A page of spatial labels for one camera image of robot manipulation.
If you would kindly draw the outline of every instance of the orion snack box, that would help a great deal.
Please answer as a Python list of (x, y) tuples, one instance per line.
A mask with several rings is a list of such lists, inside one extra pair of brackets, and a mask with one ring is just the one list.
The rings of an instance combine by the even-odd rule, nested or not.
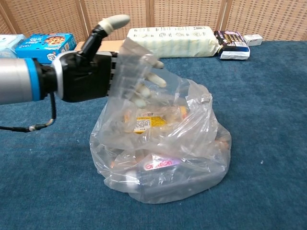
[(41, 64), (50, 64), (58, 54), (74, 50), (73, 34), (33, 34), (16, 48), (19, 58), (36, 58)]
[(23, 34), (0, 34), (0, 58), (17, 58), (15, 48), (25, 39)]
[(237, 31), (215, 31), (215, 37), (222, 46), (217, 52), (220, 59), (246, 60), (250, 50), (242, 35)]

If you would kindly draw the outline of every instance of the snack package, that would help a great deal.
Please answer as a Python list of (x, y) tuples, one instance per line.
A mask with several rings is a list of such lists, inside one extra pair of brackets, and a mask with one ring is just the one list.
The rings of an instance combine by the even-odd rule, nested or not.
[(17, 58), (15, 48), (25, 39), (23, 34), (0, 34), (0, 58)]
[(159, 58), (212, 57), (220, 48), (208, 26), (132, 28), (127, 37)]
[[(105, 185), (149, 204), (181, 200), (218, 184), (228, 171), (231, 148), (208, 90), (166, 69), (151, 69), (156, 61), (125, 40), (107, 105), (90, 137)], [(167, 86), (144, 81), (150, 71)], [(130, 101), (139, 83), (152, 92), (142, 109)]]
[(41, 64), (51, 64), (58, 54), (74, 50), (72, 34), (33, 34), (16, 48), (19, 58), (36, 58)]
[(222, 46), (218, 55), (220, 59), (247, 60), (250, 50), (242, 35), (237, 31), (215, 31), (215, 37)]

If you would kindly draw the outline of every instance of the clear plastic bag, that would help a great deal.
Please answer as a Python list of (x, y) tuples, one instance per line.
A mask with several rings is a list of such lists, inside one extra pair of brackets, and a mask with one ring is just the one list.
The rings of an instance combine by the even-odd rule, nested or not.
[[(150, 204), (181, 200), (218, 184), (228, 171), (231, 148), (208, 90), (166, 69), (151, 69), (156, 61), (133, 41), (124, 42), (114, 76), (120, 80), (113, 82), (90, 137), (105, 184)], [(167, 87), (145, 82), (150, 71)], [(129, 101), (140, 82), (153, 94), (143, 109)]]

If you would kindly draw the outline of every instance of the small white box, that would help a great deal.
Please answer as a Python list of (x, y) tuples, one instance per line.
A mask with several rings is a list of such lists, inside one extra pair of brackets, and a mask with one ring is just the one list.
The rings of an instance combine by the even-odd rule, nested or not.
[(259, 46), (263, 41), (263, 37), (259, 34), (244, 35), (243, 38), (248, 46)]

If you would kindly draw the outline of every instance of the blue carpet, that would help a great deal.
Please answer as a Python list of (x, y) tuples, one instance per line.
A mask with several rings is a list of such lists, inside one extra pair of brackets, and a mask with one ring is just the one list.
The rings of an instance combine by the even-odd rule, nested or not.
[[(164, 59), (204, 84), (233, 140), (220, 184), (145, 205), (103, 183), (89, 149), (106, 99), (57, 100), (45, 130), (0, 132), (0, 229), (271, 230), (307, 226), (307, 42), (263, 42), (248, 61)], [(49, 120), (49, 101), (0, 106), (0, 125)]]

